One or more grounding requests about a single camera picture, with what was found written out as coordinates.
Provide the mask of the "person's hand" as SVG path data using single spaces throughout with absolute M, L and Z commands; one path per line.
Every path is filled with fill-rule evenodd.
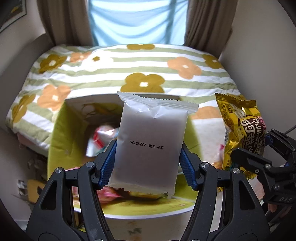
M 267 204 L 267 207 L 268 207 L 268 210 L 272 213 L 276 212 L 278 209 L 278 206 L 276 204 L 271 204 L 271 203 Z

